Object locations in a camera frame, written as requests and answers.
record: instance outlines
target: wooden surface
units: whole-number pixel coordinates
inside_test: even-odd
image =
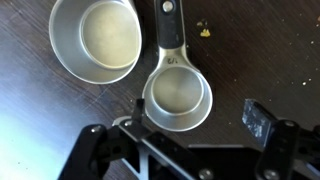
[[[153,1],[139,0],[146,46],[132,73],[110,85],[75,78],[50,45],[54,3],[0,1],[0,167],[7,168],[0,179],[55,179],[81,128],[130,115],[157,64]],[[214,90],[214,107],[198,128],[165,134],[184,146],[257,147],[241,122],[245,98],[303,128],[320,123],[319,0],[185,0],[183,7],[190,59]],[[199,36],[203,18],[209,38]],[[106,175],[125,178],[133,175],[121,162]]]

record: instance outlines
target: measuring cup handle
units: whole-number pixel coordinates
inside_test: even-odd
[[[181,0],[155,0],[158,45],[175,49],[184,43]]]

